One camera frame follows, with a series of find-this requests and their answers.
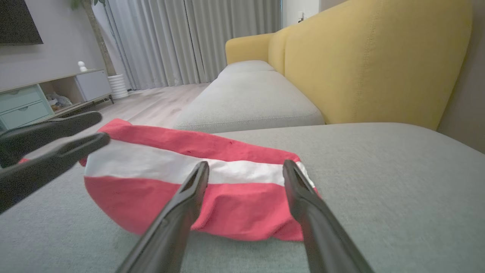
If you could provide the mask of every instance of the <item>red and white cloth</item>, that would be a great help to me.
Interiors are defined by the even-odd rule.
[[[283,162],[291,159],[308,178],[297,155],[120,119],[100,131],[112,140],[82,162],[84,180],[96,204],[124,229],[144,233],[195,165],[205,160],[209,184],[192,230],[246,241],[303,240],[290,214],[282,174]]]

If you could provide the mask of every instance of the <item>mint green drawer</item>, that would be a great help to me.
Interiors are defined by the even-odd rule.
[[[7,129],[12,129],[48,115],[46,106],[42,102],[38,102],[3,114],[0,118]]]
[[[3,93],[0,94],[0,113],[40,100],[42,98],[36,85]]]

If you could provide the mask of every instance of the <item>plant stem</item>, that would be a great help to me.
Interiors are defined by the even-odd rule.
[[[110,54],[108,52],[108,49],[106,48],[106,44],[104,43],[103,35],[101,34],[101,30],[99,29],[99,25],[93,12],[91,0],[81,0],[81,4],[86,11],[86,14],[88,15],[89,23],[93,28],[97,45],[99,46],[99,50],[103,55],[104,65],[106,66],[106,73],[108,74],[108,76],[115,76],[116,70],[114,70],[113,62],[111,61]]]

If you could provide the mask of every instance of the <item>white cabinet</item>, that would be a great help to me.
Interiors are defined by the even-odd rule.
[[[86,102],[111,93],[111,86],[104,70],[77,75],[76,82]]]

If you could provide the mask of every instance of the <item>curtain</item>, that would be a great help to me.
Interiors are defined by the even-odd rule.
[[[129,89],[136,89],[131,71],[125,69],[127,66],[129,67],[129,64],[126,60],[125,50],[119,42],[119,33],[117,32],[117,28],[111,25],[114,24],[114,20],[109,4],[106,3],[105,7],[103,7],[103,5],[94,5],[93,12],[98,21],[99,28],[101,29],[106,48],[108,49],[116,73],[123,74],[125,84]]]
[[[107,14],[137,89],[213,81],[227,40],[281,28],[280,0],[116,0]]]

